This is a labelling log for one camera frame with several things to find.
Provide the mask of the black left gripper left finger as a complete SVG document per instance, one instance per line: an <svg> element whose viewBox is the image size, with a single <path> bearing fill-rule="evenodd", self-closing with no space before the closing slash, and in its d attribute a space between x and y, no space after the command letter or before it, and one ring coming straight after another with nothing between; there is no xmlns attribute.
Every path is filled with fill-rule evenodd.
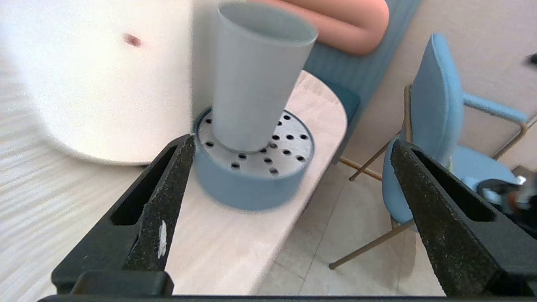
<svg viewBox="0 0 537 302"><path fill-rule="evenodd" d="M165 268L196 145L172 140L61 260L58 294L170 295Z"/></svg>

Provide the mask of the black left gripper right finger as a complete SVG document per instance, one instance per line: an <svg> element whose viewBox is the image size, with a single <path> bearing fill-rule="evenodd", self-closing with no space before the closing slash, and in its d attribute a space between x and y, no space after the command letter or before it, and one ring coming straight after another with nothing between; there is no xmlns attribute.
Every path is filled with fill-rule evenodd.
<svg viewBox="0 0 537 302"><path fill-rule="evenodd" d="M536 240L418 147L391 164L448 297L536 296Z"/></svg>

